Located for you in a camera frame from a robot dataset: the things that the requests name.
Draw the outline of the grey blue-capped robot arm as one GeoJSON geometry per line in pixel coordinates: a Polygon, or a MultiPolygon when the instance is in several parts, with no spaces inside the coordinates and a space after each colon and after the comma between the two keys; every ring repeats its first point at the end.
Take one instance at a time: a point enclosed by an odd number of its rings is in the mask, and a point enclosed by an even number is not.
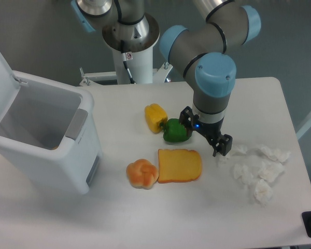
{"type": "Polygon", "coordinates": [[[191,32],[181,25],[163,34],[143,1],[72,1],[88,32],[99,31],[112,50],[119,84],[153,82],[153,47],[159,45],[166,62],[193,90],[193,105],[179,122],[197,132],[223,156],[232,137],[221,133],[225,111],[236,80],[236,65],[227,55],[233,47],[255,38],[261,29],[258,12],[235,1],[195,1],[205,25],[191,32]]]}

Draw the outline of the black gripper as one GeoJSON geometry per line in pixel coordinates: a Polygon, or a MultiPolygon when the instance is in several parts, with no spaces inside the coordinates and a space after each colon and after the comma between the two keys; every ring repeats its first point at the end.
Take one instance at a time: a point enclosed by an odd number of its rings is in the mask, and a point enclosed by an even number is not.
{"type": "Polygon", "coordinates": [[[187,106],[179,115],[179,123],[184,126],[187,136],[191,136],[192,132],[196,131],[206,138],[214,149],[213,157],[217,154],[226,156],[232,148],[233,138],[228,134],[221,134],[223,119],[216,123],[201,122],[199,116],[187,106]]]}

